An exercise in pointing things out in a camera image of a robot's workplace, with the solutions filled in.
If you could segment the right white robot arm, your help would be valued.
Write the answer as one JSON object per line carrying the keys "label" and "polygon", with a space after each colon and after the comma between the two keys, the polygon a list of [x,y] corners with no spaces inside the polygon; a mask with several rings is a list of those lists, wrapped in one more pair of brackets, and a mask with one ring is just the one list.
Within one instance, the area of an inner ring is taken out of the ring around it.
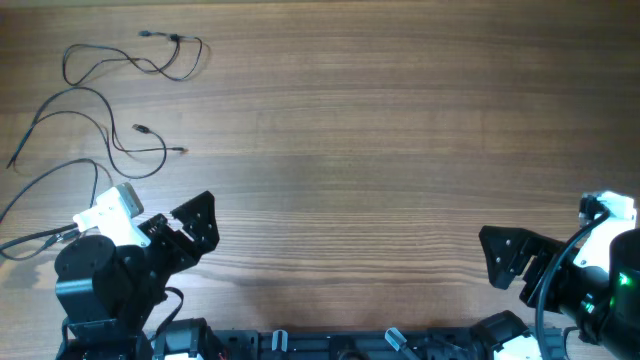
{"label": "right white robot arm", "polygon": [[493,287],[505,290],[523,277],[520,300],[536,311],[537,327],[546,312],[564,314],[582,341],[618,359],[639,357],[638,229],[619,233],[598,252],[607,261],[603,267],[578,258],[585,247],[526,229],[485,226],[479,239]]}

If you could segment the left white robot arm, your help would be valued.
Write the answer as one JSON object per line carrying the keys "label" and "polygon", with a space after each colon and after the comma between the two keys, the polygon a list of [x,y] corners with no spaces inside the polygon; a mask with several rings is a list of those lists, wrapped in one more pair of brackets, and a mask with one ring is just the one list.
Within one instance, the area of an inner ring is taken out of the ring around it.
{"label": "left white robot arm", "polygon": [[171,212],[138,225],[146,246],[119,245],[116,235],[73,241],[57,256],[55,293],[66,318],[60,359],[220,359],[222,342],[202,318],[179,320],[170,313],[152,336],[143,328],[163,302],[174,274],[215,250],[219,232],[215,197],[205,191]]}

